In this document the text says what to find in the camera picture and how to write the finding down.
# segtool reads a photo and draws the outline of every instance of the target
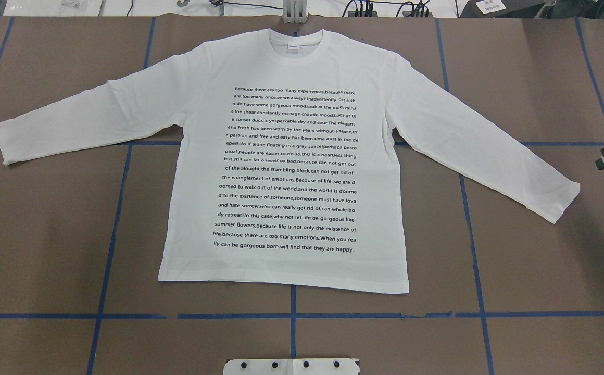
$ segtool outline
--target t-shirt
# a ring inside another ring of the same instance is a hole
[[[11,164],[172,124],[163,281],[408,293],[394,128],[552,223],[579,192],[397,53],[326,30],[208,41],[0,123],[0,148]]]

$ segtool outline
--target sleeve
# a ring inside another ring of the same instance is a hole
[[[4,164],[126,142],[183,125],[209,71],[205,45],[0,123]]]
[[[413,149],[556,223],[580,185],[485,117],[412,69],[386,63],[385,116]]]

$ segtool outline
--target white surface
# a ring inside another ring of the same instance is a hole
[[[100,0],[8,0],[5,16],[97,16]]]
[[[261,5],[272,5],[281,7],[282,0],[252,0],[240,1],[238,3],[252,3]],[[467,0],[459,0],[459,14],[461,14]],[[323,15],[325,17],[341,17],[348,1],[345,0],[307,0],[307,12],[309,14]],[[455,2],[452,0],[431,0],[427,5],[435,17],[456,17]],[[105,0],[104,15],[119,16],[126,15],[131,0]],[[374,10],[379,17],[394,17],[399,5],[375,3]],[[402,11],[410,10],[407,5]],[[212,6],[208,0],[191,0],[186,7],[178,7],[177,0],[134,0],[132,15],[156,16],[161,14],[183,14],[183,15],[219,15],[219,8]],[[225,15],[281,15],[282,10],[250,7],[246,5],[225,5]]]
[[[229,360],[223,366],[223,375],[359,375],[357,361],[350,358]],[[272,363],[276,363],[276,368],[272,368]]]
[[[552,223],[579,191],[400,55],[325,30],[203,43],[0,123],[0,148],[11,164],[172,124],[184,138],[161,281],[408,293],[394,128]]]

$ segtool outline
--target neckline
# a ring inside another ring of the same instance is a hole
[[[303,66],[318,59],[319,56],[323,55],[325,50],[328,48],[331,39],[332,33],[329,33],[325,29],[321,29],[313,34],[304,36],[288,36],[278,33],[272,29],[264,29],[262,30],[260,37],[261,47],[265,54],[274,61],[287,66]],[[276,52],[274,47],[272,47],[271,41],[285,44],[295,43],[297,45],[318,43],[318,46],[311,53],[309,53],[309,55],[304,57],[290,58],[280,55],[278,52]]]

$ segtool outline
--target metal bracket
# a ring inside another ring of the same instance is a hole
[[[296,358],[229,360],[223,375],[359,375],[360,360],[354,358]]]
[[[307,22],[307,0],[283,0],[284,23]]]

